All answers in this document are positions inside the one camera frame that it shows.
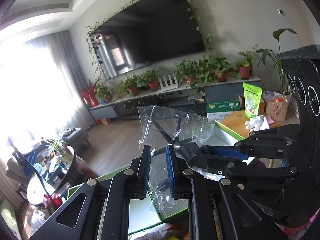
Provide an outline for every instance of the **tv stand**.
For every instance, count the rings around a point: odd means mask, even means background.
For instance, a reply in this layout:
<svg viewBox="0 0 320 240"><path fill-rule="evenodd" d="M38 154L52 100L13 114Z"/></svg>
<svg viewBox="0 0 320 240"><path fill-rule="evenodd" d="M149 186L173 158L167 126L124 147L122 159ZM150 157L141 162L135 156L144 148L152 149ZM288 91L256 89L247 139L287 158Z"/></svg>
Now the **tv stand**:
<svg viewBox="0 0 320 240"><path fill-rule="evenodd" d="M166 106L175 110L206 116L206 104L213 102L226 102L238 100L243 95L242 82L261 87L258 77L250 77L248 80L228 78L224 83L209 82L201 85L205 91L205 101L188 100L189 95L196 94L196 89L191 89L186 83L178 88L168 91L141 90L137 96L127 95L105 105L92 107L90 112L94 119L121 118L122 120L138 120L137 106Z"/></svg>

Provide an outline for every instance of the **wooden table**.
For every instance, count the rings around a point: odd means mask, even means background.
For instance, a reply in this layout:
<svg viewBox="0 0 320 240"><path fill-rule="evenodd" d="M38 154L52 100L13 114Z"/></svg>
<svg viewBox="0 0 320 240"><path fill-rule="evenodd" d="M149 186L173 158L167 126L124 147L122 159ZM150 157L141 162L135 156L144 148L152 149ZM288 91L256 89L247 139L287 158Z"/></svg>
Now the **wooden table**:
<svg viewBox="0 0 320 240"><path fill-rule="evenodd" d="M271 117L271 119L274 121L273 124L270 124L270 128L276 128L281 126L275 119ZM249 121L249 119L244 115L244 110L242 111L236 111L227 117L225 117L222 120L222 124L224 124L226 127L230 128L237 134L241 135L244 138L249 137L249 130L246 129L244 122ZM274 163L274 159L270 159L269 167L272 168Z"/></svg>

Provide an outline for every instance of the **ceiling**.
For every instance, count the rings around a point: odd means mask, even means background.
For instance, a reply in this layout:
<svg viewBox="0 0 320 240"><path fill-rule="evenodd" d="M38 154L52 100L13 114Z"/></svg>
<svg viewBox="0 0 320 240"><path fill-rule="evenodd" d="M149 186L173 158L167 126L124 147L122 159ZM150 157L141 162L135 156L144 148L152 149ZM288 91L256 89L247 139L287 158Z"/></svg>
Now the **ceiling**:
<svg viewBox="0 0 320 240"><path fill-rule="evenodd" d="M68 30L96 0L16 0L0 25L0 44Z"/></svg>

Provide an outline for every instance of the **green box lid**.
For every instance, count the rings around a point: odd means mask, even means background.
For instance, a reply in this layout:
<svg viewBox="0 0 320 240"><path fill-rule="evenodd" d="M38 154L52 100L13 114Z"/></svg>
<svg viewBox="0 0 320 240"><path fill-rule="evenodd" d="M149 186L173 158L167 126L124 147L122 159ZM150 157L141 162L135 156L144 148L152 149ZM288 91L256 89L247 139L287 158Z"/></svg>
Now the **green box lid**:
<svg viewBox="0 0 320 240"><path fill-rule="evenodd" d="M207 106L207 113L221 113L230 111L240 111L239 101L229 101L222 103L212 103Z"/></svg>

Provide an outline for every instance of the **gray ottoman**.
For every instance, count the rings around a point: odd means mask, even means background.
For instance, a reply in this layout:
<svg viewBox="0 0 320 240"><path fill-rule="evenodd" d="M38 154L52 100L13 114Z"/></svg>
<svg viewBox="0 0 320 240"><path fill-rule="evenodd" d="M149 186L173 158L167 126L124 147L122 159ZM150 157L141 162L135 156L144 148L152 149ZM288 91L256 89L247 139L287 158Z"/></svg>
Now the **gray ottoman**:
<svg viewBox="0 0 320 240"><path fill-rule="evenodd" d="M68 145L72 146L73 148L79 147L83 141L86 141L89 146L91 146L88 138L89 134L82 128L75 128L76 130L73 131L69 136L67 136L67 143Z"/></svg>

